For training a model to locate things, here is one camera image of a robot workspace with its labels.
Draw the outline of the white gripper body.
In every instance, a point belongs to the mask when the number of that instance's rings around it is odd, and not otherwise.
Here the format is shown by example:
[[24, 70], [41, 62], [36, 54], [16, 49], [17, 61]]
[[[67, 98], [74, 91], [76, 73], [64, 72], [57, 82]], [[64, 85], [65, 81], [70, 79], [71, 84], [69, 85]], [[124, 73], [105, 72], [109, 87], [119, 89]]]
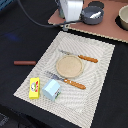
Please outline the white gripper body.
[[70, 23], [79, 20], [83, 7], [83, 0], [60, 0], [60, 5], [65, 17], [63, 30], [67, 31]]

